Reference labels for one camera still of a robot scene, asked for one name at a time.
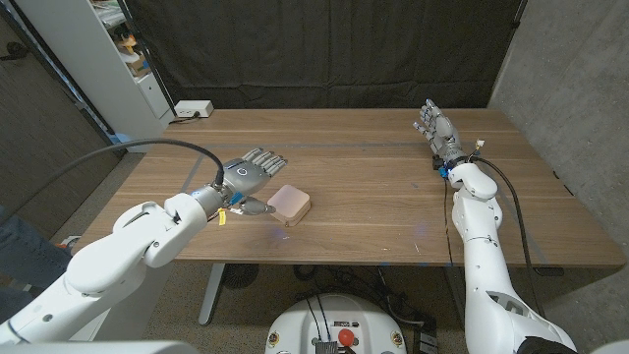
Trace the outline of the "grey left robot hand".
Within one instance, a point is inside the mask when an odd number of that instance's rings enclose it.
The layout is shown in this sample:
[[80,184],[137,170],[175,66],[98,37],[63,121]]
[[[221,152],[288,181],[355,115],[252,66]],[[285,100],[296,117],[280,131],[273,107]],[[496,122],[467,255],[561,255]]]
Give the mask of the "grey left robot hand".
[[232,208],[239,214],[274,213],[275,207],[254,197],[288,161],[272,150],[255,148],[243,157],[223,164],[223,181],[211,182],[191,193],[207,216],[220,208]]

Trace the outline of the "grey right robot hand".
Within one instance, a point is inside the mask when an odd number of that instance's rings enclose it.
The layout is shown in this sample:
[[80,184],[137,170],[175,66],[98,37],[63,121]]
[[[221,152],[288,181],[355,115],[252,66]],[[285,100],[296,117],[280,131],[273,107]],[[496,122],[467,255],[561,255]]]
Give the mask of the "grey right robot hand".
[[457,129],[429,98],[421,107],[420,119],[421,121],[415,122],[413,127],[426,138],[432,153],[440,158],[445,166],[453,168],[465,161],[467,154],[463,151]]

